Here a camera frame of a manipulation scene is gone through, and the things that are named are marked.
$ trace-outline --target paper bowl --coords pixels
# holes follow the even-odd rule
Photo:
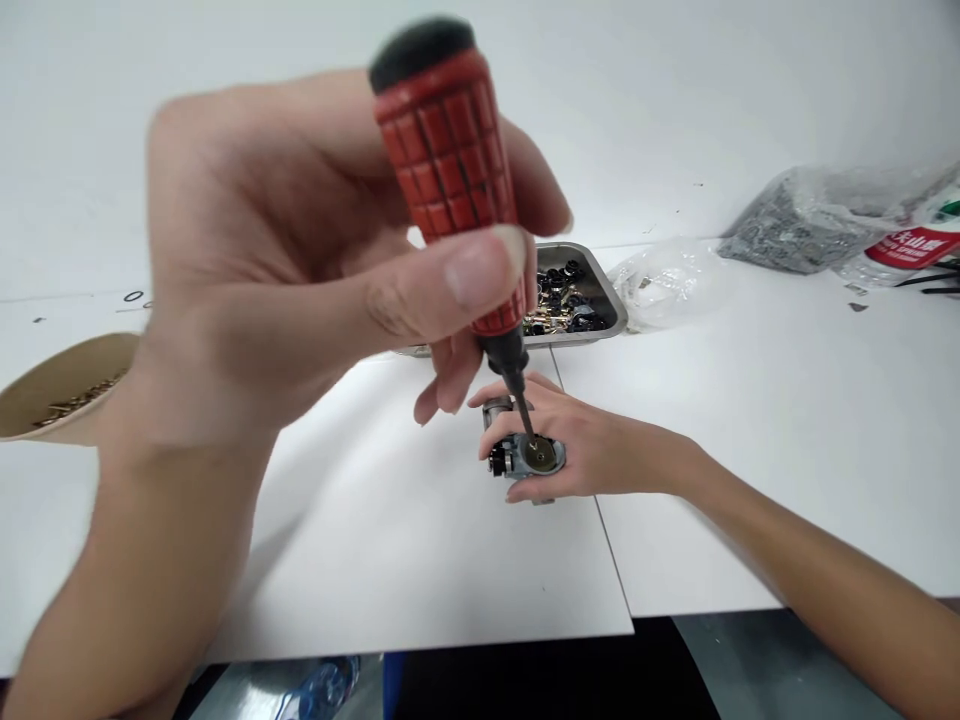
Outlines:
[[[97,444],[97,415],[116,386],[61,420],[38,428],[48,405],[77,397],[130,368],[140,336],[113,333],[86,340],[40,363],[0,392],[0,442]]]

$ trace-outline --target forearm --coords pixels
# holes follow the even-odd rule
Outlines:
[[[125,401],[118,389],[107,408],[86,545],[34,631],[4,720],[99,720],[161,699],[202,657],[242,571],[274,438],[149,446]]]
[[[685,496],[887,702],[909,717],[960,717],[960,618],[719,466]]]

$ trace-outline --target small metal parts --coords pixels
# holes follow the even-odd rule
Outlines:
[[[523,459],[537,472],[556,471],[557,453],[553,443],[542,435],[534,435],[534,441],[523,446]]]
[[[591,307],[576,283],[586,272],[576,260],[537,271],[537,309],[523,320],[527,337],[605,330],[608,325]]]
[[[483,404],[483,429],[489,428],[500,413],[515,409],[513,399],[507,395],[488,400]],[[531,443],[526,434],[512,433],[493,446],[487,458],[487,470],[494,477],[523,480],[531,475],[553,475],[563,468],[566,459],[566,448],[557,440],[534,435]],[[534,504],[552,502],[543,500]]]
[[[92,385],[85,392],[82,392],[81,394],[72,397],[69,400],[50,403],[47,405],[47,409],[50,411],[50,416],[33,423],[33,426],[41,428],[46,427],[47,425],[52,425],[53,423],[57,422],[57,420],[63,420],[65,417],[75,413],[80,408],[89,405],[98,397],[110,390],[114,385],[116,385],[120,381],[120,378],[126,374],[126,372],[126,370],[121,370],[112,378],[104,380],[103,382],[99,382],[96,385]]]

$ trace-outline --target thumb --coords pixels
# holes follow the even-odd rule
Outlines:
[[[506,500],[512,505],[524,500],[556,500],[576,494],[570,470],[564,468],[556,475],[531,475],[518,480],[507,490]]]
[[[335,338],[347,355],[338,360],[351,361],[453,335],[510,298],[532,245],[528,238],[519,227],[494,225],[315,286],[318,295],[333,291],[314,305],[335,310],[322,320],[325,344]]]

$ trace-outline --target finger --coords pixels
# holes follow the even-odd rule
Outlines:
[[[532,475],[518,480],[507,490],[510,504],[524,500],[542,501],[579,495],[572,470],[565,468],[556,475]]]
[[[343,280],[242,285],[237,322],[220,333],[261,333],[266,352],[306,379],[408,345],[434,343],[504,303],[526,263],[523,232],[510,225],[454,235]],[[243,318],[246,327],[238,327]],[[236,338],[225,344],[236,348]]]
[[[548,378],[539,370],[531,370],[530,372],[526,373],[526,378],[528,382],[545,387],[547,390],[552,390],[553,392],[557,393],[557,395],[566,395],[562,387],[557,385],[553,380]]]
[[[324,72],[276,86],[248,90],[258,108],[270,104],[284,128],[299,137],[341,172],[361,178],[386,178],[400,197],[380,128],[373,117],[373,93],[363,69]],[[519,223],[534,235],[550,237],[573,225],[573,214],[553,171],[536,143],[501,116],[500,132],[510,165]]]
[[[469,328],[450,338],[450,343],[453,350],[437,378],[437,404],[444,412],[456,414],[480,369],[483,352]]]
[[[440,409],[437,402],[437,378],[430,381],[413,405],[413,419],[419,425],[426,425]]]
[[[551,429],[556,427],[557,416],[545,411],[534,410],[530,413],[530,423],[533,425],[533,431],[538,435],[552,437],[550,432]],[[510,410],[500,413],[480,436],[480,449],[477,457],[480,460],[489,457],[493,446],[507,435],[522,433],[523,431],[523,421],[520,419],[520,413]]]
[[[435,343],[430,343],[430,362],[433,363],[435,376],[417,397],[413,406],[413,419],[421,426],[430,422],[440,409],[440,377],[443,375],[444,368],[452,354],[453,346],[450,338],[443,338]]]
[[[573,213],[540,148],[504,117],[500,118],[500,131],[520,224],[541,237],[565,232],[573,226]]]
[[[554,395],[566,394],[555,383],[548,380],[536,370],[527,373],[526,379],[526,399],[531,401],[534,407],[538,407],[541,410],[547,410],[552,407],[552,401],[555,398],[551,397],[551,393]],[[486,387],[482,387],[477,390],[476,394],[467,401],[467,407],[480,407],[485,402],[493,400],[495,397],[503,397],[504,395],[509,394],[510,391],[507,390],[507,386],[503,380],[497,380],[496,382],[490,383]]]

